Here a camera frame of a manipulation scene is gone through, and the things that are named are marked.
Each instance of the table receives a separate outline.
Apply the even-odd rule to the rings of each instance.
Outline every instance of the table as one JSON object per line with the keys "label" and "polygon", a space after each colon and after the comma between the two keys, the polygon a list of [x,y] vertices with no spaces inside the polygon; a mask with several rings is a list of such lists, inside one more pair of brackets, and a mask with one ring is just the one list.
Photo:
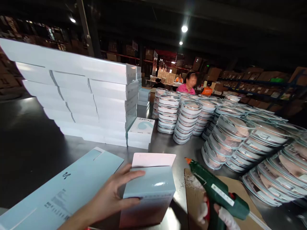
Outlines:
{"label": "table", "polygon": [[[152,104],[148,110],[145,106],[138,106],[138,116],[151,118],[152,108]],[[188,229],[184,182],[184,168],[188,165],[184,157],[193,158],[205,166],[200,154],[204,140],[192,136],[186,144],[178,145],[171,135],[158,133],[156,126],[157,122],[148,152],[177,155],[173,164],[176,192],[161,224],[144,229]],[[124,164],[132,162],[135,152],[146,151],[64,136],[54,121],[44,114],[36,98],[0,104],[0,137],[0,207],[3,208],[11,208],[96,146],[120,156]],[[214,174],[239,178],[225,166]],[[300,210],[295,204],[270,207],[251,197],[271,229],[305,229],[296,218]],[[117,229],[118,222],[119,214],[116,214],[93,228]]]}

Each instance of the hand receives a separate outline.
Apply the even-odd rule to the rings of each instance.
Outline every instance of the hand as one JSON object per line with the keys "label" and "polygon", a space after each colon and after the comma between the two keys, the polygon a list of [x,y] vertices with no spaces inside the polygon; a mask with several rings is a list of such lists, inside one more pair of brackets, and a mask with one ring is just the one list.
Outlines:
{"label": "hand", "polygon": [[145,175],[145,171],[129,172],[130,169],[131,164],[127,164],[119,172],[110,176],[94,198],[72,215],[58,230],[85,229],[120,210],[138,205],[140,203],[139,198],[121,199],[118,195],[120,186]]}
{"label": "hand", "polygon": [[[204,202],[201,203],[198,221],[202,224],[205,224],[205,217],[208,214],[208,206],[207,206],[208,197],[207,194],[204,194]],[[214,204],[214,210],[217,212],[218,217],[225,223],[227,230],[240,230],[239,225],[234,220],[233,216],[223,207]]]}

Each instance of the pink shirt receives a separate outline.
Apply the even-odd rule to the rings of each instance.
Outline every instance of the pink shirt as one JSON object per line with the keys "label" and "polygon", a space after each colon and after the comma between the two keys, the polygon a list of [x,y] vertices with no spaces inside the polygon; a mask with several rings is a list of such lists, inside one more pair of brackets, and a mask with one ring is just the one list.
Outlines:
{"label": "pink shirt", "polygon": [[[181,86],[179,86],[176,90],[177,92],[185,92],[188,93],[188,89],[186,88],[186,84],[182,84]],[[190,90],[190,94],[194,95],[195,94],[195,90],[192,88]]]}

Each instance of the dark hair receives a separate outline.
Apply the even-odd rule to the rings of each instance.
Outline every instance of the dark hair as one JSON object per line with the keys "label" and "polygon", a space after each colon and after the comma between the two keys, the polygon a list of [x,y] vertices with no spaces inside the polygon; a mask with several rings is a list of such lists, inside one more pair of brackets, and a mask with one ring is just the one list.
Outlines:
{"label": "dark hair", "polygon": [[188,79],[190,79],[191,78],[191,75],[192,74],[195,74],[196,75],[196,73],[195,72],[193,72],[193,71],[190,71],[189,73],[188,73],[188,75],[185,77],[185,80],[183,81],[183,83],[185,83],[186,84],[186,80]]}

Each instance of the light blue box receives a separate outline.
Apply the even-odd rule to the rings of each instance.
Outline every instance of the light blue box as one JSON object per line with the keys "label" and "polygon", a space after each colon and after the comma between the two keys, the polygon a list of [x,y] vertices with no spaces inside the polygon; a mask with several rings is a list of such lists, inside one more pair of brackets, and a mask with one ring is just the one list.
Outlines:
{"label": "light blue box", "polygon": [[89,202],[123,159],[98,147],[0,216],[1,230],[55,230]]}
{"label": "light blue box", "polygon": [[123,198],[139,197],[141,203],[121,213],[120,228],[159,224],[176,191],[171,166],[132,168],[143,177],[127,183]]}

